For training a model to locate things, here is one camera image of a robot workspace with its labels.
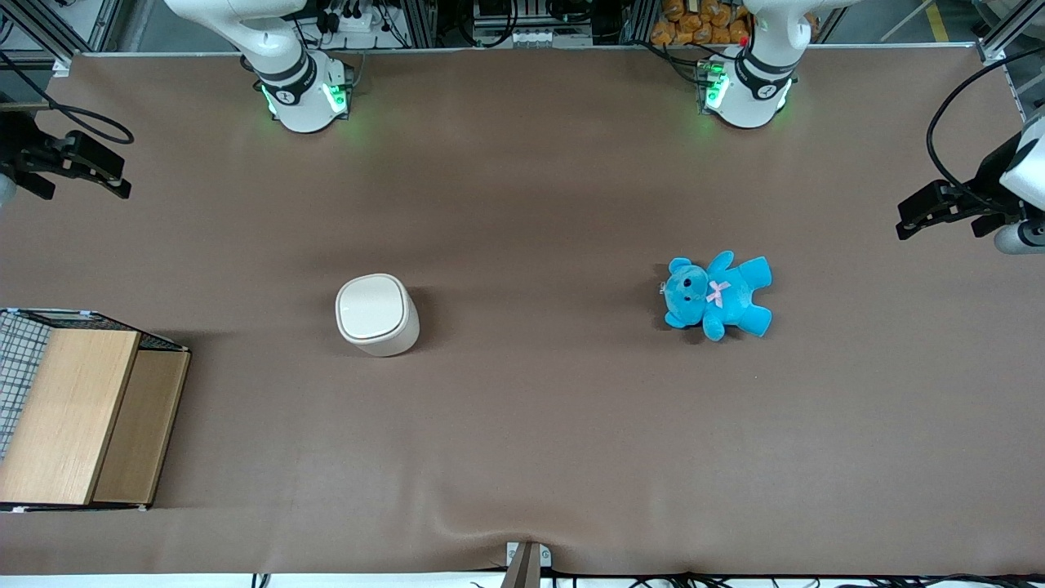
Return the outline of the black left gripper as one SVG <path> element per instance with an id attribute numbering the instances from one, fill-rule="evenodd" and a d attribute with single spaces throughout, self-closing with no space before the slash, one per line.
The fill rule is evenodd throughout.
<path id="1" fill-rule="evenodd" d="M 956 189 L 947 181 L 933 181 L 898 204 L 898 239 L 906 241 L 919 231 L 940 224 L 963 221 L 971 216 L 978 216 L 972 222 L 974 237 L 984 238 L 997 230 L 996 239 L 1026 239 L 1026 210 L 1023 199 L 1001 182 L 1015 159 L 1020 141 L 1021 135 L 1016 133 L 1004 144 L 989 152 L 979 164 L 976 175 L 970 181 L 971 189 L 988 204 L 1000 208 L 1001 212 L 981 213 L 977 209 L 977 201 L 969 198 L 962 190 Z"/>

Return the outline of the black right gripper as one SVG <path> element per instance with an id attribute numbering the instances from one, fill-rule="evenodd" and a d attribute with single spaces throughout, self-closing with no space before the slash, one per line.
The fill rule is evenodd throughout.
<path id="1" fill-rule="evenodd" d="M 123 178 L 124 160 L 84 131 L 68 131 L 62 138 L 40 130 L 26 112 L 1 113 L 1 199 L 11 201 L 18 189 L 39 198 L 55 197 L 55 184 L 38 174 L 62 163 L 62 177 L 90 181 L 117 198 L 131 196 Z"/>

